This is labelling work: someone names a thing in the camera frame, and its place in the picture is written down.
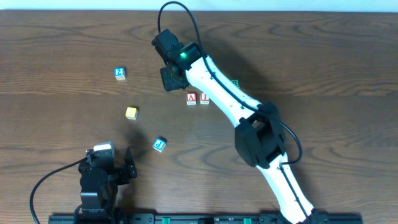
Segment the yellow block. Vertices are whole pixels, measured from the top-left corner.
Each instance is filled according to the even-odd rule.
[[[126,110],[126,117],[128,119],[137,119],[138,110],[137,108],[130,108],[128,107]]]

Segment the wood grain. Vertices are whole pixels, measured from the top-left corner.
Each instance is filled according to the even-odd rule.
[[[293,167],[305,195],[365,223],[397,223],[398,15],[196,12],[206,51],[244,91],[273,101],[302,141]],[[257,213],[279,205],[261,174],[234,149],[233,128],[214,105],[166,93],[150,45],[157,12],[0,12],[0,223],[32,223],[29,194],[46,173],[97,142],[134,147],[139,176],[118,205],[159,213]],[[195,40],[183,12],[162,28]],[[127,80],[113,77],[127,68]],[[137,121],[124,117],[137,106]],[[151,148],[167,138],[163,153]],[[287,143],[296,155],[292,141]],[[80,204],[76,168],[35,196],[46,223]]]

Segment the green cube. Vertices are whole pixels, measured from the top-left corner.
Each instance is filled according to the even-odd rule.
[[[231,80],[231,82],[237,87],[240,88],[241,85],[239,84],[239,80]]]

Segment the green block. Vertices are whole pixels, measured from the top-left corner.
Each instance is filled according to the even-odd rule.
[[[170,224],[171,219],[170,218],[162,218],[162,224]]]
[[[239,84],[239,80],[231,80],[231,82],[237,87],[240,88],[241,85]]]
[[[251,218],[244,218],[243,224],[251,224]]]

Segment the white robotic arm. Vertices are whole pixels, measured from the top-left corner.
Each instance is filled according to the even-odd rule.
[[[223,85],[232,91],[240,100],[245,101],[249,106],[257,108],[261,104],[259,101],[247,96],[243,91],[236,88],[232,82],[223,75],[212,59],[207,56],[208,65],[216,74],[218,80]],[[208,97],[224,112],[224,114],[232,122],[236,128],[240,124],[241,118],[249,118],[253,111],[242,107],[229,93],[227,93],[220,84],[211,77],[207,71],[202,58],[191,64],[191,69],[185,71],[188,82],[204,92]],[[294,192],[289,186],[287,179],[284,177],[279,165],[282,162],[287,162],[287,154],[278,155],[273,161],[269,163],[270,167],[267,169],[261,166],[256,166],[264,177],[267,179],[271,189],[274,191],[275,196],[279,202],[280,210],[283,216],[291,223],[303,222],[308,215],[311,214],[313,205],[305,198],[297,181],[295,180],[289,165],[284,165],[286,178],[289,180],[294,192],[296,193],[303,209],[300,207],[295,198]]]

